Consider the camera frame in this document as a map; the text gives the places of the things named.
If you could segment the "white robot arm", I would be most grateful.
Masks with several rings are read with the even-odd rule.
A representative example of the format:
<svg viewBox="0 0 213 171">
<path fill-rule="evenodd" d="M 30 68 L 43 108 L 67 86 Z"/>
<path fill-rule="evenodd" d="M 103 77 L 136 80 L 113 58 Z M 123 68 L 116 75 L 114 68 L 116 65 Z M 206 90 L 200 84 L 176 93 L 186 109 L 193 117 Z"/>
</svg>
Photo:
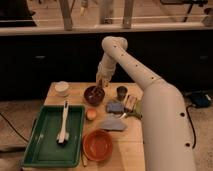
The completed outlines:
<svg viewBox="0 0 213 171">
<path fill-rule="evenodd" d="M 142 135 L 146 171 L 196 171 L 186 106 L 181 92 L 127 51 L 123 37 L 102 40 L 97 81 L 106 85 L 119 64 L 143 91 Z"/>
</svg>

